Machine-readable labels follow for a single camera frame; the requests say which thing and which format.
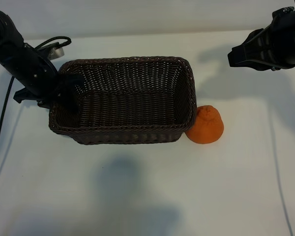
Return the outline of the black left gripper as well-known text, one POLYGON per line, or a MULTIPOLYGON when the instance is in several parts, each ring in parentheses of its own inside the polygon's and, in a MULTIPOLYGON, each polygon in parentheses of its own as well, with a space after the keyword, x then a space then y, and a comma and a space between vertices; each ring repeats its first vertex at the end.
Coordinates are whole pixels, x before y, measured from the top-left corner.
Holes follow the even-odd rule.
POLYGON ((48 59, 48 54, 54 47, 51 44, 35 49, 24 43, 21 47, 10 48, 12 52, 5 60, 5 68, 24 86, 15 92, 13 98, 18 103, 33 100, 38 106, 49 108, 52 93, 55 91, 54 102, 69 111, 78 111, 76 87, 83 88, 85 78, 77 74, 58 75, 48 59))

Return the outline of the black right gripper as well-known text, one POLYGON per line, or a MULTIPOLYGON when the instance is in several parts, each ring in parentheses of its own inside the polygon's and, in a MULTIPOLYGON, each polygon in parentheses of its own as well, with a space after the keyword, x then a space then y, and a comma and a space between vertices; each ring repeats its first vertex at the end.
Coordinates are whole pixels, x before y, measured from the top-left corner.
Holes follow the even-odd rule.
POLYGON ((246 40, 228 53, 230 67, 248 67, 257 71, 295 67, 295 7, 272 13, 272 22, 251 32, 246 40))

